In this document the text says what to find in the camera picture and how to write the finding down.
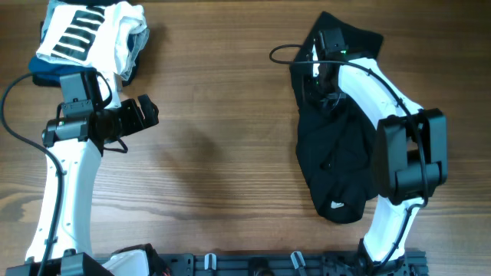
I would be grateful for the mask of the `black branded t-shirt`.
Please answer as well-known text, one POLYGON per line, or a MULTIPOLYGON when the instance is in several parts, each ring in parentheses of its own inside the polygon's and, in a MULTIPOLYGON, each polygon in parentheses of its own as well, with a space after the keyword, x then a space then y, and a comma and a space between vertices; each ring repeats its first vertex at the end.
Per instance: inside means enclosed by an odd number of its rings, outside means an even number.
POLYGON ((321 60, 377 58, 383 36, 342 22, 323 11, 290 66, 298 106, 295 153, 316 212, 328 221, 360 220, 366 201, 377 196, 370 164, 375 128, 347 94, 333 111, 320 111, 314 99, 313 49, 322 40, 321 60))

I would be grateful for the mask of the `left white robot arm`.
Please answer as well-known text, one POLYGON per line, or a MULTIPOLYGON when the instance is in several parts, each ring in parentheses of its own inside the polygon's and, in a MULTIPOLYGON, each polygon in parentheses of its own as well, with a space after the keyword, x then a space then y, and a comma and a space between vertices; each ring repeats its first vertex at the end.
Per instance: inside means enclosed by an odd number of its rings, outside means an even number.
POLYGON ((123 248, 104 263, 90 238, 94 181, 110 143, 157 125, 157 106, 144 94, 121 101, 117 74, 82 71, 59 77, 63 102, 33 146, 47 158, 38 227, 25 262, 7 275, 160 275, 163 261, 149 244, 123 248))

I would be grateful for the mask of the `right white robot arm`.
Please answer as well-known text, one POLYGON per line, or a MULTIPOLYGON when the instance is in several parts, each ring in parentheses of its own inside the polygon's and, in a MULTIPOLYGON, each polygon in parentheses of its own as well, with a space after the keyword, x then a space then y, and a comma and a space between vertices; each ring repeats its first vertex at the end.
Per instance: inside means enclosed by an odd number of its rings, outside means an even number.
POLYGON ((371 173, 378 192, 371 227, 361 239, 357 269, 389 274, 405 265, 405 241, 417 213, 448 176, 447 121, 439 109, 425 110, 383 75, 368 46, 348 43, 339 27, 313 38, 312 73, 335 72, 335 85, 349 96, 376 130, 371 173))

